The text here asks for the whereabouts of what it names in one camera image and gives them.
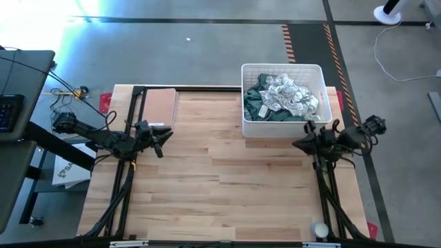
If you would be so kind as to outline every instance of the white round object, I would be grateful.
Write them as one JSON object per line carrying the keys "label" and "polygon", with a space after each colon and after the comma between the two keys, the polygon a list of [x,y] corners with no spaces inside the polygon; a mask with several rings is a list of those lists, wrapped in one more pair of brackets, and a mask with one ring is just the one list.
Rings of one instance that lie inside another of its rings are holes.
{"label": "white round object", "polygon": [[312,225],[312,233],[317,238],[326,238],[329,234],[329,228],[324,223],[315,223]]}
{"label": "white round object", "polygon": [[386,25],[395,25],[401,21],[401,13],[394,15],[386,14],[383,11],[384,6],[378,6],[373,10],[374,17],[381,23]]}

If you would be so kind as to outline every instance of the white box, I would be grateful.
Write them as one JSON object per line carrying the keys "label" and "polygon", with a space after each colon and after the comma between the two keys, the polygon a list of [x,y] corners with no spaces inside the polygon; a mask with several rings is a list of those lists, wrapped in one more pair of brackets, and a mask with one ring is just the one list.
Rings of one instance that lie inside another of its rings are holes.
{"label": "white box", "polygon": [[261,73],[280,75],[287,74],[296,85],[303,85],[311,90],[318,99],[316,114],[320,129],[332,121],[331,106],[326,93],[322,68],[318,65],[305,64],[244,64],[242,65],[242,129],[246,138],[302,138],[305,136],[303,126],[306,121],[247,121],[243,112],[243,94],[258,83]]}

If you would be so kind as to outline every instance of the orange and black hazard tape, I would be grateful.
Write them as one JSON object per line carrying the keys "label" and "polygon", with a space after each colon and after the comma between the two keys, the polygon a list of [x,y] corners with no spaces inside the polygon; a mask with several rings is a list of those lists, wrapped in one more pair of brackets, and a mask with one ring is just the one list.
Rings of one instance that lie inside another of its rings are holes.
{"label": "orange and black hazard tape", "polygon": [[285,47],[287,48],[288,62],[295,63],[294,51],[292,50],[291,37],[289,36],[288,25],[282,24],[283,40],[285,41]]}
{"label": "orange and black hazard tape", "polygon": [[334,58],[334,63],[336,64],[337,67],[338,77],[340,77],[340,82],[342,83],[343,91],[345,92],[346,101],[349,107],[349,111],[351,112],[352,115],[353,124],[355,126],[359,126],[356,111],[353,108],[351,95],[349,94],[349,90],[347,89],[345,76],[343,76],[342,68],[340,62],[338,61],[337,52],[334,47],[334,42],[332,41],[331,30],[329,29],[329,26],[327,24],[323,24],[323,28],[325,29],[326,38],[328,40],[329,47],[331,48],[331,53],[332,53],[332,57]]}

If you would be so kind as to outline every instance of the green cloth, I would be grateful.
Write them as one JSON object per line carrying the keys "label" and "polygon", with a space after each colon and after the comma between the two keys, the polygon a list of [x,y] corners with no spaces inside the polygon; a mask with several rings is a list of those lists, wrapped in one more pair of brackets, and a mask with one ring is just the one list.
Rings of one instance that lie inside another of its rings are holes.
{"label": "green cloth", "polygon": [[292,116],[288,110],[279,110],[277,112],[268,110],[265,118],[258,115],[260,107],[262,107],[263,104],[262,96],[259,92],[265,90],[268,76],[271,75],[263,73],[260,74],[258,77],[258,83],[249,88],[248,91],[246,91],[246,93],[243,95],[245,108],[248,110],[251,119],[253,121],[305,121],[303,116]]}

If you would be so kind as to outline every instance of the black desk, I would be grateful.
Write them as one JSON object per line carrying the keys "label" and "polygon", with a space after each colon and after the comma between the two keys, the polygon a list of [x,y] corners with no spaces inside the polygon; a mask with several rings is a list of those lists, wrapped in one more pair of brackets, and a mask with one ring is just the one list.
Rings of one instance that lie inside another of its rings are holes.
{"label": "black desk", "polygon": [[[54,55],[53,51],[0,50],[1,58],[13,59],[46,73],[50,70]],[[12,71],[8,80],[11,65]],[[47,74],[32,68],[0,59],[0,93],[22,94],[25,97],[14,131],[0,133],[0,199],[3,202],[0,207],[0,234],[6,228],[24,178],[38,180],[40,176],[40,169],[30,167],[36,145],[86,169],[94,163],[91,156],[30,121],[46,77]],[[22,218],[20,223],[28,221],[29,219]]]}
{"label": "black desk", "polygon": [[34,141],[0,144],[2,160],[0,176],[0,232],[3,232],[8,224],[36,147],[37,143]]}

